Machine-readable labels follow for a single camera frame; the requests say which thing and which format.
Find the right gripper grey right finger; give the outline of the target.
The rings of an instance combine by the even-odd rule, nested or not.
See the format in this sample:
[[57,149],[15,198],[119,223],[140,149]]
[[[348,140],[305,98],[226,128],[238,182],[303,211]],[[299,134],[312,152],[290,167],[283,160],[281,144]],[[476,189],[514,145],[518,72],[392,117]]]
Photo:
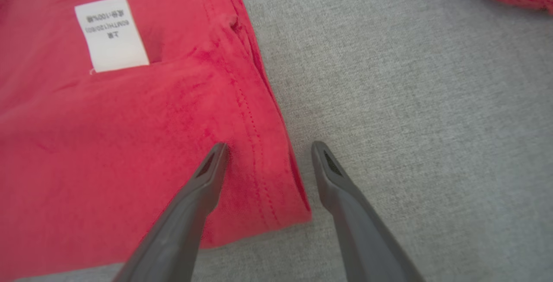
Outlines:
[[334,219],[349,282],[422,282],[423,277],[327,144],[311,146],[319,198]]

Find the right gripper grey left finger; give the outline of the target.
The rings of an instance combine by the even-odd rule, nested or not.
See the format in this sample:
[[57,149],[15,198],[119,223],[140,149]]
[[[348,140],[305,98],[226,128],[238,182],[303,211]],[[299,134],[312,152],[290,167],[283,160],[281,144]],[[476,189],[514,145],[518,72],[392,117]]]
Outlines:
[[217,143],[119,270],[116,282],[189,282],[203,228],[219,203],[228,146]]

